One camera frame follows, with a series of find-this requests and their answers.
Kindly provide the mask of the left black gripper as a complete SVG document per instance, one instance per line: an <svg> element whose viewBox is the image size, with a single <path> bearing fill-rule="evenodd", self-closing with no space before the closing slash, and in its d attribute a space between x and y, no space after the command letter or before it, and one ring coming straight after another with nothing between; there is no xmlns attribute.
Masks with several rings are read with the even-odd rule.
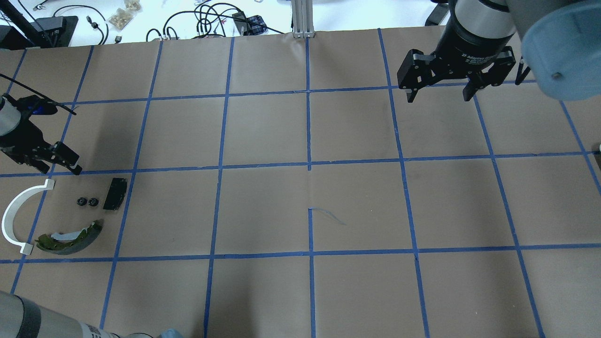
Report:
<svg viewBox="0 0 601 338"><path fill-rule="evenodd" d="M51 162L79 176L83 171L78 162L80 156L64 143L52 145L45 141L42 130L30 121L33 115L53 115L57 111L56 105L37 95L14 99L2 94L0 146L3 154L42 174L48 173L47 163Z"/></svg>

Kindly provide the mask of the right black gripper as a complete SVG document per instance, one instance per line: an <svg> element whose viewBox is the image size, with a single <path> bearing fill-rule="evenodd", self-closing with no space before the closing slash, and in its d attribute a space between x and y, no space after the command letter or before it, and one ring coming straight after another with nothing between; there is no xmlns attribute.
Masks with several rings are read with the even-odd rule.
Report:
<svg viewBox="0 0 601 338"><path fill-rule="evenodd" d="M511 37L513 33L502 38L481 37L457 19L449 19L431 54L418 49L408 51L397 71L398 86L406 90L407 102L413 103L425 86L467 78L463 99L469 102L479 90L498 86L507 79L516 63L513 49L508 46Z"/></svg>

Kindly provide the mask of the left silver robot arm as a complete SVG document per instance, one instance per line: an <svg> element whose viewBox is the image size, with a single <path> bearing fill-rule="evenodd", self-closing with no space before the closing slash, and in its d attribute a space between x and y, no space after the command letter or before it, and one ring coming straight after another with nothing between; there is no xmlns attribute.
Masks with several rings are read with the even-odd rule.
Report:
<svg viewBox="0 0 601 338"><path fill-rule="evenodd" d="M46 174L51 163L79 175L79 155L69 146L58 141L50 144L43 132L31 121L33 115L52 115L62 104L43 94L15 99L9 94L1 96L1 151L13 162L28 165ZM17 239L14 220L22 205L34 195L54 189L54 180L46 179L20 192L8 204L1 219L1 231L5 240L17 246L21 254L29 255L34 246ZM96 239L102 229L101 220L93 221L79 232L43 235L36 240L36 247L56 254L79 252ZM1 336L3 338L116 338L115 332L105 331L73 317L54 312L28 298L1 293Z"/></svg>

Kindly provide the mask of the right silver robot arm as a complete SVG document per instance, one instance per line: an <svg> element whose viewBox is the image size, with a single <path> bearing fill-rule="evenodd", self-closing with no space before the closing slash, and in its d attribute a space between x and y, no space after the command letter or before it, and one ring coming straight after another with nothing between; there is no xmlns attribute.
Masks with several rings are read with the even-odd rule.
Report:
<svg viewBox="0 0 601 338"><path fill-rule="evenodd" d="M397 71L408 103L442 80L467 79L463 98L532 73L543 94L562 101L601 92L598 0L449 0L449 20L436 49L411 49Z"/></svg>

